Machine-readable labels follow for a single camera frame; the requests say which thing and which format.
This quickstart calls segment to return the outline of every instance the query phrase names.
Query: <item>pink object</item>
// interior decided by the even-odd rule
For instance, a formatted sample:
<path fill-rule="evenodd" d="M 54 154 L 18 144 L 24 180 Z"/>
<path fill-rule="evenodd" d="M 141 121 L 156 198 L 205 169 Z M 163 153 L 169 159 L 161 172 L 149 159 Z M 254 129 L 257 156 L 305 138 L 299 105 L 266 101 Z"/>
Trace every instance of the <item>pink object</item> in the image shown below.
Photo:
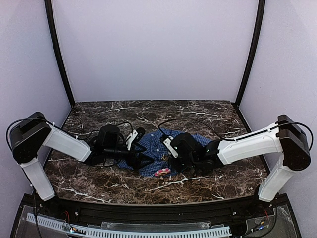
<path fill-rule="evenodd" d="M 154 176 L 162 176 L 162 175 L 166 175 L 166 174 L 169 174 L 170 173 L 170 169 L 169 168 L 165 168 L 165 169 L 161 169 L 161 170 L 158 170 L 154 173 Z"/>

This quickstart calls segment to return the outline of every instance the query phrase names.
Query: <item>brown marble surface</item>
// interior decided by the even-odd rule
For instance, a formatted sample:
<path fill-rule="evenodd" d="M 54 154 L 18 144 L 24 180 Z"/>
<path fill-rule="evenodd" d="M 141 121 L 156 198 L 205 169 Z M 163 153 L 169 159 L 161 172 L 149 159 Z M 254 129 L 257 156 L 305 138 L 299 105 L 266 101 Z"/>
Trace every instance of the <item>brown marble surface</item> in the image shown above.
<path fill-rule="evenodd" d="M 64 129 L 85 137 L 105 124 L 129 121 L 134 128 L 142 126 L 151 132 L 162 121 L 175 117 L 203 120 L 225 137 L 246 133 L 228 101 L 79 103 Z M 217 139 L 208 128 L 194 121 L 175 121 L 164 127 Z M 121 132 L 127 136 L 130 128 L 121 126 Z M 242 197 L 252 195 L 267 176 L 259 157 L 238 161 L 209 175 L 186 171 L 167 178 L 151 178 L 116 166 L 87 166 L 58 151 L 52 152 L 45 172 L 60 198 L 118 204 L 176 204 Z"/>

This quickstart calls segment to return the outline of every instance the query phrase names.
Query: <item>blue checkered cloth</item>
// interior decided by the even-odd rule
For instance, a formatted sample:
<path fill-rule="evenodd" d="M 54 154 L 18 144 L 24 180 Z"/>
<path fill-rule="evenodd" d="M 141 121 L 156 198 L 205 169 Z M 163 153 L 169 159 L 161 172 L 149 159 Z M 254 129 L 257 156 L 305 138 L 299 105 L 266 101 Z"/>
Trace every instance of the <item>blue checkered cloth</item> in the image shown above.
<path fill-rule="evenodd" d="M 172 137 L 176 137 L 177 135 L 184 133 L 183 131 L 179 130 L 170 130 L 162 128 L 166 135 L 170 135 Z M 168 175 L 176 175 L 178 172 L 171 168 L 171 165 L 168 161 L 163 160 L 164 155 L 168 155 L 169 150 L 161 143 L 160 138 L 162 137 L 162 132 L 160 130 L 156 130 L 152 133 L 145 134 L 139 144 L 144 146 L 147 150 L 143 152 L 144 155 L 149 156 L 154 159 L 154 162 L 142 167 L 139 169 L 139 173 L 142 176 L 153 176 L 154 173 L 160 169 L 170 168 L 171 173 Z M 210 139 L 205 138 L 199 134 L 192 135 L 202 146 L 206 146 Z M 128 168 L 133 169 L 131 166 L 128 166 L 125 160 L 121 160 L 117 164 L 120 168 Z"/>

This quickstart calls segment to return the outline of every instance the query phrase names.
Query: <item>marble tabletop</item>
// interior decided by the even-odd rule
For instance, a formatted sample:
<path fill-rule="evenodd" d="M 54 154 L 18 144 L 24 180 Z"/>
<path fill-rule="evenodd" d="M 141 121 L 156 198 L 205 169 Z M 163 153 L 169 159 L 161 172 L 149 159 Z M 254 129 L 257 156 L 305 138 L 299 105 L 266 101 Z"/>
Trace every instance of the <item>marble tabletop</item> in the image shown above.
<path fill-rule="evenodd" d="M 64 129 L 85 137 L 105 124 L 129 121 L 146 132 L 157 130 L 161 122 L 191 117 L 210 124 L 225 137 L 247 133 L 229 101 L 116 101 L 76 104 Z M 189 120 L 164 125 L 211 140 L 217 136 L 208 128 Z M 128 126 L 121 126 L 124 136 Z M 176 176 L 152 178 L 116 166 L 88 166 L 58 151 L 53 151 L 45 172 L 58 196 L 64 199 L 117 204 L 180 204 L 252 195 L 267 176 L 259 157 L 215 169 L 210 174 L 185 171 Z"/>

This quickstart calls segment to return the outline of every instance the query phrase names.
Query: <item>white wall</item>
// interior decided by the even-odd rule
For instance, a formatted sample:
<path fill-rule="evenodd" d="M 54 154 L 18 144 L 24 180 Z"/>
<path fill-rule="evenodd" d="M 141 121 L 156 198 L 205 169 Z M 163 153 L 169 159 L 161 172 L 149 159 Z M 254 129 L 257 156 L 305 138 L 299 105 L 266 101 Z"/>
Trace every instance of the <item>white wall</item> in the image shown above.
<path fill-rule="evenodd" d="M 241 110 L 252 130 L 287 114 L 317 137 L 317 1 L 266 1 L 259 45 Z M 312 163 L 283 188 L 303 237 L 316 238 L 317 144 Z M 267 156 L 272 168 L 274 156 Z"/>
<path fill-rule="evenodd" d="M 254 0 L 53 0 L 77 102 L 235 100 Z"/>
<path fill-rule="evenodd" d="M 44 1 L 1 1 L 0 42 L 0 237 L 7 238 L 22 196 L 31 188 L 6 144 L 6 128 L 36 111 L 61 125 L 70 105 L 53 53 Z M 46 154 L 47 150 L 39 154 L 42 162 Z"/>

